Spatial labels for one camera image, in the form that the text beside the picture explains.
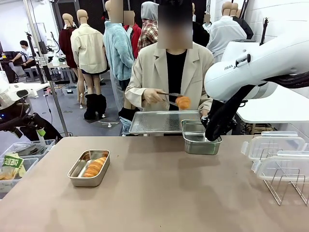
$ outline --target croissant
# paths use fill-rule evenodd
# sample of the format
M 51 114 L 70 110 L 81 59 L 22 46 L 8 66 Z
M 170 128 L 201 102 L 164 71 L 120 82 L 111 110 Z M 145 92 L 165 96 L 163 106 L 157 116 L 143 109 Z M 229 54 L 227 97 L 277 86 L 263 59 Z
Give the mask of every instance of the croissant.
M 100 159 L 96 159 L 96 160 L 92 161 L 89 164 L 86 172 L 84 173 L 84 177 L 94 177 L 94 176 L 96 176 L 100 172 L 105 161 L 106 161 L 106 157 L 102 157 Z
M 191 100 L 186 96 L 181 96 L 176 99 L 176 104 L 178 105 L 179 109 L 186 110 L 190 108 Z

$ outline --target person's left hand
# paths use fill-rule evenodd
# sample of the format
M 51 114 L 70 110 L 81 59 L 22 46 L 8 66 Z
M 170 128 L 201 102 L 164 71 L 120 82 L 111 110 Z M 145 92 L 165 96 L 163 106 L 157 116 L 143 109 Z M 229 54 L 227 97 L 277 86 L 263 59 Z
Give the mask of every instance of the person's left hand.
M 202 116 L 207 116 L 208 113 L 209 113 L 209 110 L 205 110 L 205 109 L 202 109 L 202 110 L 201 110 L 201 115 L 202 115 Z

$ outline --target light blue fleece jacket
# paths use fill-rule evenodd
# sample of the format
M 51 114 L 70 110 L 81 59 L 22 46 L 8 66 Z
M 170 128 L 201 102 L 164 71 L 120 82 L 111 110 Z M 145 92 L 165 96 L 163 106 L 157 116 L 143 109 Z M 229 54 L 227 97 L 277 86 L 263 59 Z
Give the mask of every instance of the light blue fleece jacket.
M 130 79 L 134 58 L 130 38 L 121 23 L 105 21 L 103 41 L 114 76 L 119 81 Z

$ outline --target black jacket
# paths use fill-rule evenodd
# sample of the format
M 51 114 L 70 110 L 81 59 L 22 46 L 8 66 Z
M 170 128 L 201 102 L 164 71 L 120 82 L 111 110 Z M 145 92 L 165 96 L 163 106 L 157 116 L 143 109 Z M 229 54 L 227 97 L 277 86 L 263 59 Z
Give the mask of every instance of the black jacket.
M 248 23 L 244 19 L 238 18 L 236 16 L 233 16 L 233 20 L 235 22 L 238 22 L 238 24 L 241 26 L 241 28 L 247 34 L 247 40 L 250 40 L 253 37 L 253 31 L 251 30 L 251 28 L 248 25 Z
M 206 47 L 209 42 L 209 34 L 203 26 L 197 22 L 193 22 L 193 42 Z

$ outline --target metal tongs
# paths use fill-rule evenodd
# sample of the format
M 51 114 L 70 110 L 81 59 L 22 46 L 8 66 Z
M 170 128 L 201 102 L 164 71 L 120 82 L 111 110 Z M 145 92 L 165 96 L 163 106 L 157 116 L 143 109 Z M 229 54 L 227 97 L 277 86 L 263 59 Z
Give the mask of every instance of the metal tongs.
M 182 97 L 182 95 L 179 94 L 179 93 L 163 93 L 163 92 L 157 92 L 157 93 L 158 93 L 158 94 L 161 94 L 161 95 L 169 95 L 169 96 L 173 96 L 173 97 Z M 169 104 L 175 105 L 175 106 L 178 107 L 178 105 L 177 105 L 176 103 L 172 102 L 172 101 L 169 101 Z

